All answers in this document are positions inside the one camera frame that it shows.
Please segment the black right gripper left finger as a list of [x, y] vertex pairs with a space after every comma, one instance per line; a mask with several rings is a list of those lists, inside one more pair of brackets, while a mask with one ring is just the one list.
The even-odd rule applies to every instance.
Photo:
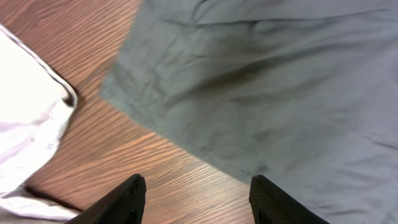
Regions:
[[141, 224], [146, 182], [134, 174], [67, 224]]

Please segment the beige cotton shorts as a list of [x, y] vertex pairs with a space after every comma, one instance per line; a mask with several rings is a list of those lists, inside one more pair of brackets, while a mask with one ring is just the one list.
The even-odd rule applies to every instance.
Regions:
[[66, 223], [78, 215], [25, 186], [57, 152], [77, 100], [68, 82], [1, 26], [1, 223]]

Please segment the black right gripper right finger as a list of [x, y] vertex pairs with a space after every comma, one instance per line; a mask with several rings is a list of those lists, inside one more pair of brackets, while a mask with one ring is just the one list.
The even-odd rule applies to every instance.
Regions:
[[263, 175], [251, 179], [249, 203], [255, 224], [328, 224]]

